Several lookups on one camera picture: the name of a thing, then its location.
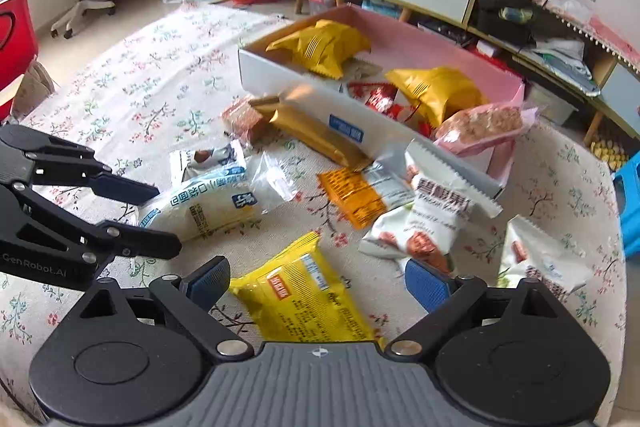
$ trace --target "yellow snack package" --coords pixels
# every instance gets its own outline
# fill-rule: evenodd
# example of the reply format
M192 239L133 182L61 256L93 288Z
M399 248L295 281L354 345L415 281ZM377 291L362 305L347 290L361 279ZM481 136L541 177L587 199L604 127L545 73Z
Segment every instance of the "yellow snack package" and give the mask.
M460 110L489 103L478 86L454 68L392 70L385 76L434 129Z
M347 288L309 232L229 290L244 303L266 341L322 343L375 340Z
M277 49L290 50L292 60L309 71L340 80L342 63L359 51L370 50L371 44L356 28L320 19L315 26L294 32L267 46L267 51Z
M411 187L378 162L362 172L322 172L318 180L355 229L368 227L382 214L414 201Z

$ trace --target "white snack package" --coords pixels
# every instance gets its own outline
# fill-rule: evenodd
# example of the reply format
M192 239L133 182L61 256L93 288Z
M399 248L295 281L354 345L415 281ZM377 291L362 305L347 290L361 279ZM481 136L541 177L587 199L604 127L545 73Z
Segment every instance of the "white snack package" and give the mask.
M449 252L474 207L480 206L491 218L502 208L415 140L406 149L406 164L414 203L380 216L358 249L396 259L401 268L413 257L451 273Z
M262 153L250 156L246 167L231 163L166 190L139 206L136 216L144 229L188 241L265 214L294 194L278 162Z
M204 161L197 161L198 155L209 155ZM238 140L231 140L223 147L198 151L172 151L169 153L169 167L171 171L171 185L178 187L187 180L200 176L216 167L225 166L229 163L244 163L244 151Z
M522 216L507 224L497 285L515 288L525 277L541 280L563 300L593 275L580 255Z

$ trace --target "pink snack package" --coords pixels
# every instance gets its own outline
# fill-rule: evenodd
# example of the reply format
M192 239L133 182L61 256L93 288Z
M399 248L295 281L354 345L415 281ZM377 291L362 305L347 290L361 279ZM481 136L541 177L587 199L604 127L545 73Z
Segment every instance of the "pink snack package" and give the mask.
M500 102L458 111L436 130L435 144L456 156L472 156L525 134L536 121L537 107Z
M232 137L238 138L244 146L254 144L269 126L260 113L249 105L252 98L250 94L239 98L220 114L226 131Z

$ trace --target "floral tablecloth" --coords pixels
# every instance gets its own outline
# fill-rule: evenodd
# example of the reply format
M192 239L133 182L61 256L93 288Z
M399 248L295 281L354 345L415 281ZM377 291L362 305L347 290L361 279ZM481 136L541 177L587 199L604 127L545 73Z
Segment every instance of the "floral tablecloth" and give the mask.
M94 60L24 124L92 147L117 174L167 188L170 151L225 142L218 115L242 95L238 45L285 23L275 16L185 4ZM172 261L116 259L104 274L123 287L139 287L165 273L187 274L222 254L236 277L303 233L317 230L325 256L381 335L392 339L424 316L396 264L358 252L364 232L354 231L319 187L316 173L334 165L286 136L276 136L264 147L282 160L296 182L294 201L206 241L191 241ZM88 221L130 221L134 212L128 204L96 198L87 188L47 187L43 193ZM549 124L538 122L518 143L500 203L504 211L497 219L460 237L455 261L461 270L495 282L506 222L518 213L567 248L584 251L593 278L566 306L609 359L611 385L597 418L606 425L622 365L626 298L609 171ZM0 274L0 377L29 409L37 409L28 386L29 363L78 296ZM212 315L259 343L257 328L234 297L225 295Z

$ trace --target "red chair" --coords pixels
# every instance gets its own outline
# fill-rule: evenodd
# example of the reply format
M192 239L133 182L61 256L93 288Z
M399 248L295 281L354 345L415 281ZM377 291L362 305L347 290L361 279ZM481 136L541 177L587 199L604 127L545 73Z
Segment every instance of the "red chair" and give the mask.
M14 81L24 74L31 61L38 56L38 41L31 24L27 0L0 2L0 121L11 112L13 97L7 93L17 90Z

